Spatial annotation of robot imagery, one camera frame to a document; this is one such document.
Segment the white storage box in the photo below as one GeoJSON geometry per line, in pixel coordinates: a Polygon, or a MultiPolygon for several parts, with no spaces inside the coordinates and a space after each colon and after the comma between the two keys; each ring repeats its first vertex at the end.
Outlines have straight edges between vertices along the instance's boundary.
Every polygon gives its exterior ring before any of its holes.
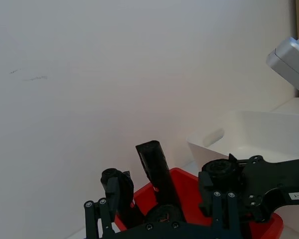
{"type": "MultiPolygon", "coordinates": [[[[198,167],[210,160],[262,155],[268,162],[299,158],[299,115],[234,111],[187,138],[198,167]]],[[[277,210],[286,225],[299,232],[299,206],[277,210]]]]}

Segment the white table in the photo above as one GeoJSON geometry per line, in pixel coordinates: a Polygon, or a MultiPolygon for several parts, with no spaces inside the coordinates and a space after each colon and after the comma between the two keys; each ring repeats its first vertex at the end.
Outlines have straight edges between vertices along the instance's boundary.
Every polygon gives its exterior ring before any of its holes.
{"type": "MultiPolygon", "coordinates": [[[[185,170],[195,176],[198,176],[198,172],[200,171],[200,169],[197,167],[195,162],[191,162],[191,163],[185,165],[183,167],[183,170],[185,170]]],[[[114,223],[112,223],[112,226],[113,226],[113,230],[115,232],[120,231],[119,228],[114,223]]],[[[78,233],[70,236],[67,239],[83,239],[83,238],[85,238],[85,228],[82,229],[81,231],[79,231],[78,233]]],[[[288,227],[285,227],[280,239],[299,239],[299,233],[293,231],[292,229],[290,229],[288,227]]]]}

